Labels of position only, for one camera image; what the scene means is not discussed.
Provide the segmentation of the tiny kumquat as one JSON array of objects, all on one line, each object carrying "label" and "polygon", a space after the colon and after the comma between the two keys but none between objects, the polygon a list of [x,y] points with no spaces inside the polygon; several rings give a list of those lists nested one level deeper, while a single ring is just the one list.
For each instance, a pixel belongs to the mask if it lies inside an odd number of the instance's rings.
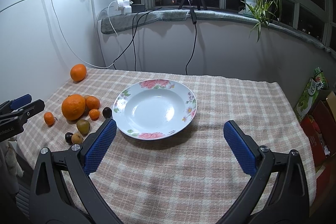
[{"label": "tiny kumquat", "polygon": [[45,124],[48,125],[49,127],[51,127],[52,125],[54,125],[56,118],[54,117],[54,115],[51,112],[46,112],[43,116]]}]

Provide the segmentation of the large orange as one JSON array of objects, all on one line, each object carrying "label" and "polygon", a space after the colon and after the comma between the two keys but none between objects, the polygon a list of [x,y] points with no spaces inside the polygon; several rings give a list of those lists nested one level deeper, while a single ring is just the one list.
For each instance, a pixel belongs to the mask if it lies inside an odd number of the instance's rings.
[{"label": "large orange", "polygon": [[61,110],[68,121],[79,119],[85,112],[85,98],[79,94],[68,96],[62,103]]}]

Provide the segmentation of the dark plum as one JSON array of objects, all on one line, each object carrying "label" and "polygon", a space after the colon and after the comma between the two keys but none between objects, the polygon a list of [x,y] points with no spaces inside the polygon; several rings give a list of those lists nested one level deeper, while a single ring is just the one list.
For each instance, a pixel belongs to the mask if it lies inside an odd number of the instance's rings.
[{"label": "dark plum", "polygon": [[71,132],[67,132],[67,133],[64,135],[65,141],[66,141],[69,145],[72,145],[72,136],[73,136],[73,133],[71,133]]},{"label": "dark plum", "polygon": [[112,117],[112,110],[109,107],[105,107],[102,110],[102,115],[105,119],[111,118]]}]

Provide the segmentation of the brown longan fruit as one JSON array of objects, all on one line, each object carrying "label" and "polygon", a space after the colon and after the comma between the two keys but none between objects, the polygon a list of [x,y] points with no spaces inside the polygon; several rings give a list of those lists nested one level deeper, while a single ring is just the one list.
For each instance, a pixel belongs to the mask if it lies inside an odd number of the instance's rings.
[{"label": "brown longan fruit", "polygon": [[80,133],[75,133],[71,136],[71,142],[72,144],[82,144],[83,143],[83,137]]}]

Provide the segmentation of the green kiwi fruit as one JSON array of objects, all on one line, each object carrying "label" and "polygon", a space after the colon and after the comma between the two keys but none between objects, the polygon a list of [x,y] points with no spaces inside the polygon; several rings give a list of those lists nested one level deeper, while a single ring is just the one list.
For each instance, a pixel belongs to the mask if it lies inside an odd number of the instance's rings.
[{"label": "green kiwi fruit", "polygon": [[76,122],[76,127],[82,135],[86,136],[90,132],[91,124],[85,119],[80,119]]}]

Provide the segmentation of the medium orange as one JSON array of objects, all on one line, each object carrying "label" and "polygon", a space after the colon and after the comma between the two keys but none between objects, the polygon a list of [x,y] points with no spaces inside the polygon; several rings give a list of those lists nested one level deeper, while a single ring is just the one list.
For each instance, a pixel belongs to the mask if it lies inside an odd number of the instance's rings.
[{"label": "medium orange", "polygon": [[86,66],[83,64],[76,64],[70,70],[70,77],[74,82],[80,82],[85,79],[87,75]]}]

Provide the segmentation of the small mandarin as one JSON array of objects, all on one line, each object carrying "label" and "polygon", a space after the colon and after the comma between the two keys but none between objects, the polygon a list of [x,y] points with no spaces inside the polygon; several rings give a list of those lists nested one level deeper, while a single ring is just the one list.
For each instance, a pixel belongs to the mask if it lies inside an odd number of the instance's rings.
[{"label": "small mandarin", "polygon": [[96,121],[100,118],[100,110],[98,109],[91,109],[89,111],[89,117],[90,119],[92,119],[93,121]]},{"label": "small mandarin", "polygon": [[85,96],[84,98],[88,110],[100,108],[100,100],[98,98],[94,96]]}]

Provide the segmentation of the red cardboard box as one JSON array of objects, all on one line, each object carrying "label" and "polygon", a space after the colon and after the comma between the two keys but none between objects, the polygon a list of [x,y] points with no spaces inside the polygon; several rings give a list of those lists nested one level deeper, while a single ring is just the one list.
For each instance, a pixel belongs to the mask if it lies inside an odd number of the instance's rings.
[{"label": "red cardboard box", "polygon": [[335,154],[335,100],[319,101],[301,127],[309,139],[315,166]]}]

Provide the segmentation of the green carton box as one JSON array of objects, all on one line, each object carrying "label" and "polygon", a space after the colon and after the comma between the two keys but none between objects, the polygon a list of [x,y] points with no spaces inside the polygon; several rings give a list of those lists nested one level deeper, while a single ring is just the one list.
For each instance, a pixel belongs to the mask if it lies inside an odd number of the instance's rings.
[{"label": "green carton box", "polygon": [[314,69],[314,76],[310,77],[308,80],[297,104],[293,108],[299,123],[302,122],[313,106],[320,94],[320,91],[327,90],[328,88],[329,85],[323,70],[320,67],[316,67]]}]

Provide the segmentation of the grey windowsill mat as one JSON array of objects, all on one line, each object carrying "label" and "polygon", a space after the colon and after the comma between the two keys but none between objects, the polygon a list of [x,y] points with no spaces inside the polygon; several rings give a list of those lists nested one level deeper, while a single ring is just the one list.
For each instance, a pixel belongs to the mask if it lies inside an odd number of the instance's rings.
[{"label": "grey windowsill mat", "polygon": [[[242,23],[254,26],[258,21],[254,18],[249,18],[239,14],[218,11],[196,11],[197,20],[203,21],[218,21]],[[189,10],[155,10],[140,12],[139,14],[114,15],[101,20],[100,31],[104,35],[115,34],[115,32],[123,32],[130,30],[135,26],[144,26],[154,22],[183,22],[191,19]],[[335,58],[335,50],[323,45],[319,40],[309,37],[303,32],[280,26],[278,24],[269,24],[268,28],[283,32],[289,36],[299,39],[303,42],[313,44],[316,48],[324,50]]]}]

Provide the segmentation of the floral white plate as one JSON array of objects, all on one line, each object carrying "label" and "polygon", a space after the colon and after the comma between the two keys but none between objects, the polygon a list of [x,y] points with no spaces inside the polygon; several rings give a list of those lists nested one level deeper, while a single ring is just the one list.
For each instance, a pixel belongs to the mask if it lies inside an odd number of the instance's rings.
[{"label": "floral white plate", "polygon": [[184,84],[149,79],[123,90],[112,106],[117,128],[137,140],[161,140],[184,130],[194,119],[198,103]]}]

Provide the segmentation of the white power strip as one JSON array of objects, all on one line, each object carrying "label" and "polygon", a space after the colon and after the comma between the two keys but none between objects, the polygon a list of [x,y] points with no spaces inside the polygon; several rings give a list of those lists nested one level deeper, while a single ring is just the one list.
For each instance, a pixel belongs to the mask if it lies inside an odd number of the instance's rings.
[{"label": "white power strip", "polygon": [[120,11],[121,15],[127,15],[132,13],[131,0],[115,0],[112,2],[114,11]]}]

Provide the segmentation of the black power adapter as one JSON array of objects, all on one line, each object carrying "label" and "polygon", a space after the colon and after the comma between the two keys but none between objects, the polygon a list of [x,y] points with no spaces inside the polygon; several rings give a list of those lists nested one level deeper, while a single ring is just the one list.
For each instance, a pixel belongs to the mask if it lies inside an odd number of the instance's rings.
[{"label": "black power adapter", "polygon": [[140,13],[145,11],[144,4],[132,4],[131,5],[131,12],[132,13]]}]

